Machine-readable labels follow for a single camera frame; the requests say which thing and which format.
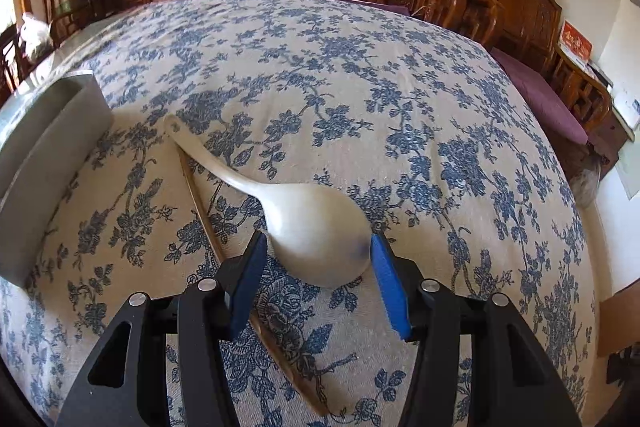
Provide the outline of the wooden side cabinet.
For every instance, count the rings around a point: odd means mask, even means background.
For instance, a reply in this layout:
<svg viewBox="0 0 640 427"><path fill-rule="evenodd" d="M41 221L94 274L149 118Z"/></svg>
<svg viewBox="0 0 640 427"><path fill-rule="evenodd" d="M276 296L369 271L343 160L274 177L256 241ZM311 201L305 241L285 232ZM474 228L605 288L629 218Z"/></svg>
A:
<svg viewBox="0 0 640 427"><path fill-rule="evenodd" d="M620 113L612 107L610 113L589 132L589 147L600 161L600 179L603 179L617 164L620 151L627 143L634 142L634 134Z"/></svg>

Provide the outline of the purple sofa cushion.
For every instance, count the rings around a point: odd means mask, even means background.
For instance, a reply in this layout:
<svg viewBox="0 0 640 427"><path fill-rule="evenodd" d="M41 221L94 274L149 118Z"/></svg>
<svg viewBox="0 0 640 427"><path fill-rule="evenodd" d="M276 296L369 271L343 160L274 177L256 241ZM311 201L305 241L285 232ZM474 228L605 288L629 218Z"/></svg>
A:
<svg viewBox="0 0 640 427"><path fill-rule="evenodd" d="M400 15L409 16L409 10L403 5L392 5L392 4L384 4L384 3L375 3L371 1L363 1L363 0L348 0L348 2L356 3L359 5L368 6L369 8L375 8L379 10L384 10L387 12L392 12Z"/></svg>

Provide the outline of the blue floral tablecloth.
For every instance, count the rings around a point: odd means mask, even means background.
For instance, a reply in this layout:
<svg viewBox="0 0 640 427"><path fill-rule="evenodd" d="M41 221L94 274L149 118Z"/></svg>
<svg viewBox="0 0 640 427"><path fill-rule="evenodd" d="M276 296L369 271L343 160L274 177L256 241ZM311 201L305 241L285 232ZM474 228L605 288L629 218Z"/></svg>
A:
<svg viewBox="0 0 640 427"><path fill-rule="evenodd" d="M342 191L401 257L460 295L501 291L576 407L594 359L594 280L572 191L532 111L474 41L342 0L172 0L93 31L113 124L75 174L25 288L1 286L1 355L53 425L135 291L217 268L163 119L259 182Z"/></svg>

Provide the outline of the red paper box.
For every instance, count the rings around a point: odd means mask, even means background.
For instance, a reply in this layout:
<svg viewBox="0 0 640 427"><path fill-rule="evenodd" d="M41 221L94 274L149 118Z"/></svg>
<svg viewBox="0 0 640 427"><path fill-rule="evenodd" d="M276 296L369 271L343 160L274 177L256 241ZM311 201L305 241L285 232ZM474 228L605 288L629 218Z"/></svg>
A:
<svg viewBox="0 0 640 427"><path fill-rule="evenodd" d="M588 63L592 52L592 43L568 20L564 20L560 32L560 45L569 50L579 61Z"/></svg>

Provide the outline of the white ceramic soup spoon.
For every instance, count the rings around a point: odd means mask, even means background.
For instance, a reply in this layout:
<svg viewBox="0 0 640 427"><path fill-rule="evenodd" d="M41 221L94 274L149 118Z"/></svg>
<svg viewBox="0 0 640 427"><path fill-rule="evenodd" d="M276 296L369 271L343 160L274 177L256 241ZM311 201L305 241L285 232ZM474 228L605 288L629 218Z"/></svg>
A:
<svg viewBox="0 0 640 427"><path fill-rule="evenodd" d="M346 194L319 184L254 181L218 160L176 115L166 115L163 124L186 155L260 202L273 254L293 277L337 288L368 269L370 223Z"/></svg>

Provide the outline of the grey metal tray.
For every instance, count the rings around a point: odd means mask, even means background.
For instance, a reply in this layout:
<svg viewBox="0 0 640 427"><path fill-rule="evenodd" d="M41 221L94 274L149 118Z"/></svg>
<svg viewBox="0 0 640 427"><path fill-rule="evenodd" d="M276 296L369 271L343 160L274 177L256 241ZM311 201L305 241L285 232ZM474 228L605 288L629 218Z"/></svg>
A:
<svg viewBox="0 0 640 427"><path fill-rule="evenodd" d="M113 115L98 80L78 70L1 107L1 277L26 285L68 184Z"/></svg>

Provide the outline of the wooden dining chair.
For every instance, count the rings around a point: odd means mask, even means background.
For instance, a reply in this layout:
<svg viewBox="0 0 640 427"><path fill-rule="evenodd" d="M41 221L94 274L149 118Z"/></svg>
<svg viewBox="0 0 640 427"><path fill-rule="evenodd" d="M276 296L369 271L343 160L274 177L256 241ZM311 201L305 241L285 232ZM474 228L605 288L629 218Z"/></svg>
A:
<svg viewBox="0 0 640 427"><path fill-rule="evenodd" d="M0 105L6 103L26 78L28 63L21 49L17 24L2 31L0 37Z"/></svg>

